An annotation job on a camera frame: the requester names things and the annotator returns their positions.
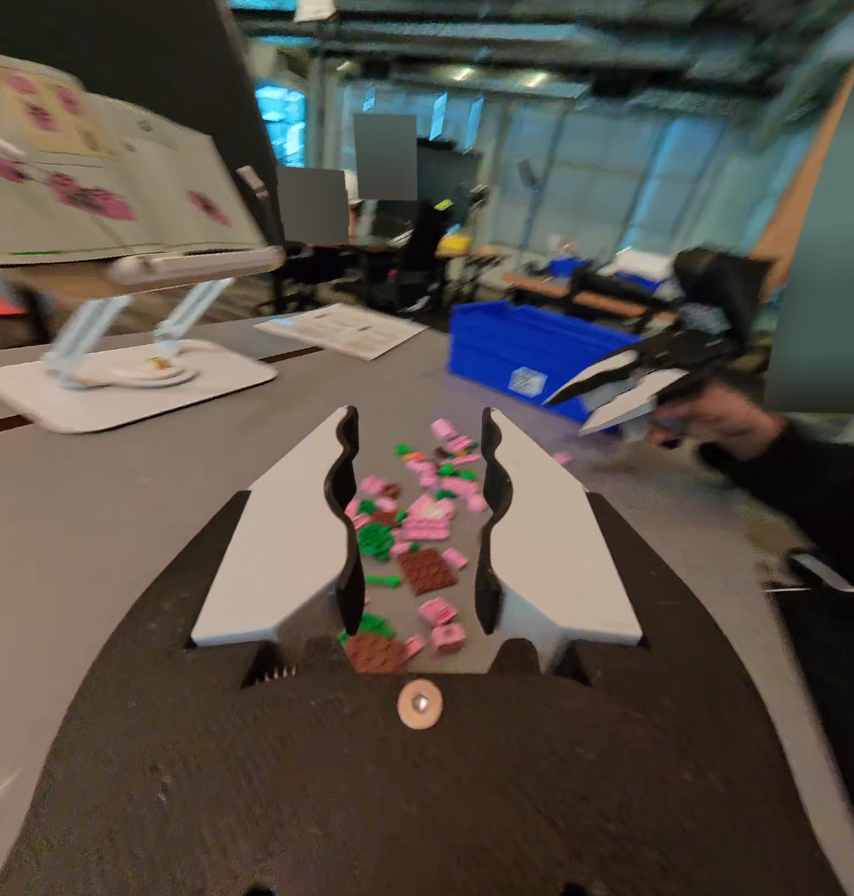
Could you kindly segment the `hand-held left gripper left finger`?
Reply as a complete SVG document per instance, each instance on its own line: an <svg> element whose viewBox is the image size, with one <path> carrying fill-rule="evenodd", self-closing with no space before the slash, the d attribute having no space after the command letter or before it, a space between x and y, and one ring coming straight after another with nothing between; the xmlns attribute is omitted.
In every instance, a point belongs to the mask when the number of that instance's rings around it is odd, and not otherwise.
<svg viewBox="0 0 854 896"><path fill-rule="evenodd" d="M357 531L359 413L335 410L246 491L240 519L190 634L197 647L278 642L327 597L355 634L366 584Z"/></svg>

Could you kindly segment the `printed instruction sheet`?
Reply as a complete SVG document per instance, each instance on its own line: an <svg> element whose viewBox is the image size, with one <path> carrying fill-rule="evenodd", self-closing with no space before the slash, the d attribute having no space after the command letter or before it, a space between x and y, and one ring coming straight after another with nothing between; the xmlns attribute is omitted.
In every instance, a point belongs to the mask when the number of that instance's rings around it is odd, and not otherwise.
<svg viewBox="0 0 854 896"><path fill-rule="evenodd" d="M274 316L255 328L276 338L368 362L428 330L416 322L345 304Z"/></svg>

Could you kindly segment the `brown studded plate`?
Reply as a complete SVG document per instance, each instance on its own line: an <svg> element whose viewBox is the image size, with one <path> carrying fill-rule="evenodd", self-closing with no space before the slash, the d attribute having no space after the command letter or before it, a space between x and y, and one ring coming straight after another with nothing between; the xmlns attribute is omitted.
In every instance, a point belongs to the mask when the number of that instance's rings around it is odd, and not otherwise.
<svg viewBox="0 0 854 896"><path fill-rule="evenodd" d="M415 597L450 588L458 583L457 573L443 555L432 547L399 554L396 558L402 578Z"/></svg>
<svg viewBox="0 0 854 896"><path fill-rule="evenodd" d="M405 643L376 633L358 632L348 636L343 650L353 670L359 674L400 673L408 661Z"/></svg>

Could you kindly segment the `person's right forearm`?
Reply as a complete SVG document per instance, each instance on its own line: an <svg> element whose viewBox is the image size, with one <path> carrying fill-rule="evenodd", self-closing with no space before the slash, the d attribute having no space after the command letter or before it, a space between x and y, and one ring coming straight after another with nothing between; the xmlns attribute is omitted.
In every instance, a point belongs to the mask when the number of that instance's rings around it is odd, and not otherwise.
<svg viewBox="0 0 854 896"><path fill-rule="evenodd" d="M788 422L761 453L742 459L708 442L703 464L792 521L829 568L854 587L854 446L824 442Z"/></svg>

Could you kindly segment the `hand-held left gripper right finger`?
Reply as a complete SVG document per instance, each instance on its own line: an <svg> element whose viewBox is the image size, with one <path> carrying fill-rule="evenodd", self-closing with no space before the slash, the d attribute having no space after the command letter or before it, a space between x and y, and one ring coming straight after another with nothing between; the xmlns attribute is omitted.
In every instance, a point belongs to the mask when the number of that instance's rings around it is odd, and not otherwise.
<svg viewBox="0 0 854 896"><path fill-rule="evenodd" d="M642 627L582 483L498 409L483 409L480 435L482 632L535 648L638 645Z"/></svg>

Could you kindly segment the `black office chair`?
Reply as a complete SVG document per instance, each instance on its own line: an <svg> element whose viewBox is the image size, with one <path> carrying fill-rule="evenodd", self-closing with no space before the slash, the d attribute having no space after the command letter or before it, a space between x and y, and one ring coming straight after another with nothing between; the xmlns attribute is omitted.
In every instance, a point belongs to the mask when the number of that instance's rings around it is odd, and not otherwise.
<svg viewBox="0 0 854 896"><path fill-rule="evenodd" d="M454 208L448 198L420 204L389 282L389 308L394 315L415 315L433 303L439 282L437 251L452 226Z"/></svg>

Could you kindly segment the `instruction booklet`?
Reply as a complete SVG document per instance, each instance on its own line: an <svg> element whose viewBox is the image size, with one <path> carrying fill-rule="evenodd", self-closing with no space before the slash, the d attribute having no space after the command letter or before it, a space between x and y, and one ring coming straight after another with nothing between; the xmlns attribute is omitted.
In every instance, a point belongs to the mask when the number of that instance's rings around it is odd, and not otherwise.
<svg viewBox="0 0 854 896"><path fill-rule="evenodd" d="M207 134L0 55L0 267L265 245Z"/></svg>

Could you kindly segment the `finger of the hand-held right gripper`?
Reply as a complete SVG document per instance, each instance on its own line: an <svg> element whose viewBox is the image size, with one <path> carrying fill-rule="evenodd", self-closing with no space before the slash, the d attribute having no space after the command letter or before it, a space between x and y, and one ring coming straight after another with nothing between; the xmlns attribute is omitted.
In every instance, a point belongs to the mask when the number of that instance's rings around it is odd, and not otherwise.
<svg viewBox="0 0 854 896"><path fill-rule="evenodd" d="M664 369L639 377L635 385L592 410L582 424L580 434L595 434L644 417L656 408L657 398L664 389L687 375L689 372L682 369Z"/></svg>
<svg viewBox="0 0 854 896"><path fill-rule="evenodd" d="M556 389L552 395L545 398L543 406L556 407L604 386L625 382L630 379L640 364L641 354L638 350L611 353L590 364Z"/></svg>

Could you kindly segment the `wooden post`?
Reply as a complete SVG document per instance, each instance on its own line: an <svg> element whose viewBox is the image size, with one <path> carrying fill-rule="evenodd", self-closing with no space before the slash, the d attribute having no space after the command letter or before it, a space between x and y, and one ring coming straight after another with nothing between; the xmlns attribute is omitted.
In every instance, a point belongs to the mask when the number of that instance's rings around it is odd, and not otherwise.
<svg viewBox="0 0 854 896"><path fill-rule="evenodd" d="M768 299L783 288L791 271L802 228L819 181L822 166L854 86L854 63L845 75L831 105L822 118L802 162L784 189L751 252L755 260L770 263L761 295Z"/></svg>

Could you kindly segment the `pile of small toy bricks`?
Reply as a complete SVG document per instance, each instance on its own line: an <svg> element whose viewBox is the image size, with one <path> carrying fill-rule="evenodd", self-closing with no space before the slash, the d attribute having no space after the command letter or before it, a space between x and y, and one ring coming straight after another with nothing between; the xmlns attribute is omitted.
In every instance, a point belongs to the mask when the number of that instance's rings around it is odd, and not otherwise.
<svg viewBox="0 0 854 896"><path fill-rule="evenodd" d="M395 545L388 562L360 555L364 576L402 578L398 555L432 547L452 566L458 583L421 597L411 594L403 578L399 588L366 585L358 632L405 643L407 665L396 674L423 667L443 673L538 675L542 666L533 645L498 634L499 641L485 641L475 613L473 574L480 530L489 515L482 496L480 443L455 432L446 420L435 421L431 430L436 439L433 454L407 442L397 444L393 454L399 469L392 475L361 476L346 512L356 531L369 522L388 524L394 530ZM354 634L345 630L338 634L342 650L350 635Z"/></svg>

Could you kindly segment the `black computer monitor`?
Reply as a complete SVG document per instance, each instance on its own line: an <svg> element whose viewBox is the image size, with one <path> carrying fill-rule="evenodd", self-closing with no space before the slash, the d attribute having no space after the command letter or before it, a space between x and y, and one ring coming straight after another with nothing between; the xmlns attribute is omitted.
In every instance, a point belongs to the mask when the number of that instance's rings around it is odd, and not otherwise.
<svg viewBox="0 0 854 896"><path fill-rule="evenodd" d="M458 151L452 140L417 140L417 196L420 203L450 201L466 209L479 183L482 154Z"/></svg>

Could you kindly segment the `person's right hand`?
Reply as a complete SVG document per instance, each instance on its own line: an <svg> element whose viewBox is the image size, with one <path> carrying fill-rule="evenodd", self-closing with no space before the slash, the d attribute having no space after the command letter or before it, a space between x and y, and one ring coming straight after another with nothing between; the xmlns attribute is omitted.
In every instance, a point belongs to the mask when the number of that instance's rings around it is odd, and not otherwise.
<svg viewBox="0 0 854 896"><path fill-rule="evenodd" d="M671 400L651 415L647 439L672 447L685 439L714 444L739 461L764 454L788 421L726 385L711 383L689 397Z"/></svg>

